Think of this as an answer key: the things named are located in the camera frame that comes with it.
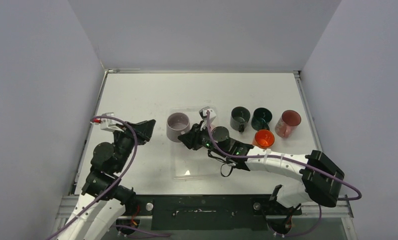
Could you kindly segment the pink ghost pattern mug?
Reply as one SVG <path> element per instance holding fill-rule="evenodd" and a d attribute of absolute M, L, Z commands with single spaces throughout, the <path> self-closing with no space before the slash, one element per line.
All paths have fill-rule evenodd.
<path fill-rule="evenodd" d="M 302 118 L 298 112 L 290 109 L 286 110 L 276 124 L 275 133 L 281 138 L 289 138 L 301 121 Z"/>

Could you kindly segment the dark green glossy mug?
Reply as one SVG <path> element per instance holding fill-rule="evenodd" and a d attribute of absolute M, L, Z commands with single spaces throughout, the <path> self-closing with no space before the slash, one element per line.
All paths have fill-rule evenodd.
<path fill-rule="evenodd" d="M 273 115 L 267 108 L 259 107 L 254 110 L 251 120 L 251 126 L 254 130 L 269 130 L 269 123 Z"/>

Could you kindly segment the dark grey mug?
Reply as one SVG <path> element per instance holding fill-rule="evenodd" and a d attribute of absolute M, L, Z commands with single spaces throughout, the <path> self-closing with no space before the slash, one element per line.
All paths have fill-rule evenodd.
<path fill-rule="evenodd" d="M 230 127 L 239 133 L 243 133 L 250 120 L 249 110 L 243 106 L 237 106 L 232 109 L 230 115 Z"/>

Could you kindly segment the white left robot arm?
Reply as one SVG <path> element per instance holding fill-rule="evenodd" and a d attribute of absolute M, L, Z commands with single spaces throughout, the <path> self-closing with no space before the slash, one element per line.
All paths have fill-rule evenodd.
<path fill-rule="evenodd" d="M 90 172 L 65 225 L 51 240 L 99 240 L 116 220 L 136 209 L 136 193 L 120 184 L 132 165 L 138 146 L 150 141 L 154 119 L 138 123 L 120 120 L 112 113 L 96 116 L 91 123 L 113 134 L 113 142 L 93 150 Z"/>

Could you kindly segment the lilac ribbed mug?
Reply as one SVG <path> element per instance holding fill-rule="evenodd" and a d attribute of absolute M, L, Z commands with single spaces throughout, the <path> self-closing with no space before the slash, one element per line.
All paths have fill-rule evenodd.
<path fill-rule="evenodd" d="M 180 143 L 179 136 L 190 131 L 190 119 L 182 112 L 172 113 L 166 121 L 166 136 L 174 142 Z"/>

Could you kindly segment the orange mug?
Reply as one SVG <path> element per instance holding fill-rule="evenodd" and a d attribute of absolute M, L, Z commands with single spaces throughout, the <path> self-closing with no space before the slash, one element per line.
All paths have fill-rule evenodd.
<path fill-rule="evenodd" d="M 257 131 L 253 137 L 252 145 L 262 149 L 270 148 L 275 142 L 273 133 L 266 129 Z"/>

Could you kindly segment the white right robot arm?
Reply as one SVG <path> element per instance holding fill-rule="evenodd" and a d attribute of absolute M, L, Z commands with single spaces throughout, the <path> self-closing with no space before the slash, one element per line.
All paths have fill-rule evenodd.
<path fill-rule="evenodd" d="M 345 174 L 319 150 L 310 154 L 275 152 L 231 138 L 223 126 L 208 131 L 199 124 L 178 136 L 178 140 L 190 150 L 206 148 L 210 158 L 233 169 L 269 172 L 296 180 L 294 186 L 278 185 L 274 189 L 269 207 L 277 215 L 306 202 L 333 208 L 339 200 Z"/>

